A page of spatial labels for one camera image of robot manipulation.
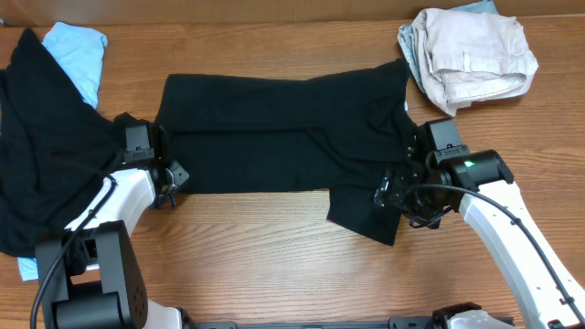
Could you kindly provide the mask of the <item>black t-shirt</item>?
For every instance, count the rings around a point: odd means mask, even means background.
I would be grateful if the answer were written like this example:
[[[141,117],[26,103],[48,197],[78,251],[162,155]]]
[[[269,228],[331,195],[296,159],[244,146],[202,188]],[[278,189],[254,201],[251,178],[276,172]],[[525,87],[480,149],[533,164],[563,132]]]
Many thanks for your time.
[[[173,74],[155,120],[186,193],[325,189],[331,221],[390,246],[400,212],[374,194],[414,145],[409,74],[401,59],[309,80]]]

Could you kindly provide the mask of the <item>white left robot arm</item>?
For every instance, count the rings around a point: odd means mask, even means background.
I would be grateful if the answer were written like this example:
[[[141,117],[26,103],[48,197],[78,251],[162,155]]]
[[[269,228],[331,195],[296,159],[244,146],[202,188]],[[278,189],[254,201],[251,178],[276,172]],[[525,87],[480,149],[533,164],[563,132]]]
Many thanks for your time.
[[[47,328],[193,327],[180,307],[149,299],[131,233],[147,208],[173,205],[188,172],[154,123],[125,128],[125,143],[101,191],[65,230],[35,246],[39,288],[29,324]]]

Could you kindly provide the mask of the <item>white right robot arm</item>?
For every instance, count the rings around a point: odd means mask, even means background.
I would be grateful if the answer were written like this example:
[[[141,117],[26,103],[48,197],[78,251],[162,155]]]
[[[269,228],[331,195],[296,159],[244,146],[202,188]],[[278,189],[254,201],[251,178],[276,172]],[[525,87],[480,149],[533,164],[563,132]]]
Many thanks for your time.
[[[473,153],[451,120],[426,122],[413,134],[407,160],[389,169],[374,194],[412,228],[436,229],[461,215],[494,259],[528,328],[581,328],[584,290],[530,216],[520,188],[494,150]]]

